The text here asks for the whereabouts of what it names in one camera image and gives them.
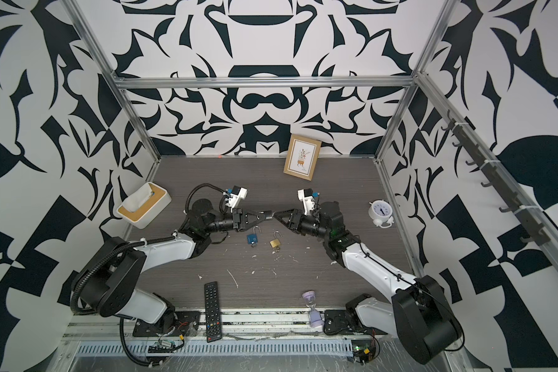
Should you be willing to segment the brass padlock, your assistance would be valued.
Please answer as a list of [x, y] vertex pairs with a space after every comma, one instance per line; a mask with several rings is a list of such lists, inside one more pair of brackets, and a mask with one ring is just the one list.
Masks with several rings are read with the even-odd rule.
[[273, 251], [278, 251], [281, 249], [281, 233], [279, 231], [275, 231], [273, 233], [274, 239], [271, 240], [270, 245]]

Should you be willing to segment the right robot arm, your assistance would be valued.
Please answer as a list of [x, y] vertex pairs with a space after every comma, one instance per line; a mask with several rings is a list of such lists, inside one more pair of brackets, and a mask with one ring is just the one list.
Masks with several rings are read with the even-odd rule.
[[442, 352], [454, 352], [455, 342], [465, 341], [439, 283], [428, 275], [408, 274], [373, 253], [346, 228], [338, 202], [324, 202], [311, 212], [275, 212], [274, 218], [293, 233], [317, 238], [331, 260], [380, 291], [384, 302], [357, 298], [353, 314], [362, 326], [396, 336], [416, 362], [427, 364]]

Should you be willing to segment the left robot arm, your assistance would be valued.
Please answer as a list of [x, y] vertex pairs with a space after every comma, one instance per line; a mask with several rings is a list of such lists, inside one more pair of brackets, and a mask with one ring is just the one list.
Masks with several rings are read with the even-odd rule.
[[214, 233], [241, 233], [272, 217], [271, 211], [241, 208], [220, 212], [202, 198], [170, 236], [135, 242], [119, 237], [106, 240], [71, 284], [71, 311], [76, 316], [136, 319], [153, 326], [158, 334], [168, 334], [179, 326], [175, 307], [158, 294], [140, 290], [137, 283], [141, 274], [200, 256], [212, 244]]

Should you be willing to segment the blue padlock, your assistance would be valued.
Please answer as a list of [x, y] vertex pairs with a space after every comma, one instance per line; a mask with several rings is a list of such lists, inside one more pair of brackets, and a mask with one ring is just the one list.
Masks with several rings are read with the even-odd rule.
[[259, 226], [254, 226], [252, 233], [247, 235], [247, 243], [252, 246], [256, 247], [259, 243], [258, 234], [261, 233], [261, 229]]

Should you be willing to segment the white alarm clock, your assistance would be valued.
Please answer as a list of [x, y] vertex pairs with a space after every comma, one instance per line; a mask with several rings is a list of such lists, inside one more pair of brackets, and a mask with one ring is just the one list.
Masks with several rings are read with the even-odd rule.
[[368, 215], [373, 224], [381, 229], [387, 229], [394, 224], [393, 207], [384, 200], [376, 200], [370, 203]]

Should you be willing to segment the purple hourglass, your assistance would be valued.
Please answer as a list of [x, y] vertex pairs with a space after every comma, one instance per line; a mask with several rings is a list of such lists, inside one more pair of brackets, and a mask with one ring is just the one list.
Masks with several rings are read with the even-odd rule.
[[316, 308], [316, 292], [313, 290], [306, 291], [302, 294], [302, 298], [308, 308], [310, 326], [314, 329], [322, 329], [324, 327], [324, 320], [320, 311]]

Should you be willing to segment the black remote control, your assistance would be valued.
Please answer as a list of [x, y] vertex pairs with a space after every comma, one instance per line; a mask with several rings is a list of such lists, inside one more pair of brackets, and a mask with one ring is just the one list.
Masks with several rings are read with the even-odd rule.
[[219, 303], [218, 282], [209, 282], [204, 286], [205, 315], [206, 315], [206, 341], [213, 343], [223, 338], [223, 323]]

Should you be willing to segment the right circuit board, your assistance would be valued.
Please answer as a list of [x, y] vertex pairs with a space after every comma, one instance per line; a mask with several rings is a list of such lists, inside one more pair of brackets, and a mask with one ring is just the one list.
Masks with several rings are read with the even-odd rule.
[[373, 361], [381, 352], [379, 343], [352, 343], [353, 356], [352, 361], [358, 364], [368, 364]]

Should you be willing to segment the circuit board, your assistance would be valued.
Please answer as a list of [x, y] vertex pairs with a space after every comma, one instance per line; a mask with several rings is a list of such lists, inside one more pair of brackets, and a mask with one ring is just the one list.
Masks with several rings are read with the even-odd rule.
[[159, 339], [155, 344], [148, 347], [148, 353], [175, 353], [182, 349], [185, 345], [185, 340], [182, 336], [176, 341]]
[[368, 364], [373, 361], [381, 352], [379, 343], [352, 343], [353, 356], [352, 361], [358, 364]]

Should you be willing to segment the left circuit board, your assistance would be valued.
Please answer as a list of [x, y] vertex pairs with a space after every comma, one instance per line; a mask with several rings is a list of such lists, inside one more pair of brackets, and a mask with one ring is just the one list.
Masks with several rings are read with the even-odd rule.
[[148, 347], [148, 353], [175, 353], [182, 349], [185, 345], [185, 340], [182, 336], [176, 341], [159, 339], [155, 344]]

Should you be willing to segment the wooden picture frame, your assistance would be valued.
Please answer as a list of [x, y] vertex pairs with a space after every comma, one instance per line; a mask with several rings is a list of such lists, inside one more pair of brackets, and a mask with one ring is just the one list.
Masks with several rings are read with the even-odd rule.
[[300, 135], [291, 135], [284, 173], [296, 178], [311, 181], [322, 142]]

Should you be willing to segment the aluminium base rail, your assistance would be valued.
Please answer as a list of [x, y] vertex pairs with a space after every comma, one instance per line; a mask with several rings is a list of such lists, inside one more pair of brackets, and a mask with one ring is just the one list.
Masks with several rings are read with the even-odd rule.
[[[361, 329], [351, 324], [343, 308], [320, 308], [323, 326], [310, 324], [309, 308], [225, 308], [220, 314], [224, 339], [278, 339], [283, 337], [347, 337], [387, 336], [383, 328]], [[128, 339], [206, 337], [206, 313], [203, 308], [178, 308], [175, 324], [161, 333], [157, 325], [143, 320], [125, 320], [124, 336]], [[101, 316], [74, 316], [68, 324], [63, 341], [118, 340], [119, 319]]]

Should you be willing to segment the wall hook rail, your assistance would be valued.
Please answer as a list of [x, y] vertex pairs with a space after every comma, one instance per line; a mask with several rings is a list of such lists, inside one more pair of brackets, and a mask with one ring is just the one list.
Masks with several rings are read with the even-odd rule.
[[486, 178], [481, 184], [484, 188], [493, 188], [503, 201], [501, 213], [511, 213], [527, 232], [524, 243], [544, 246], [552, 241], [546, 218], [542, 209], [527, 196], [519, 183], [511, 176], [502, 161], [489, 149], [488, 145], [477, 135], [471, 124], [449, 119], [444, 131], [457, 138], [454, 147], [464, 149], [470, 159], [466, 165], [479, 170]]

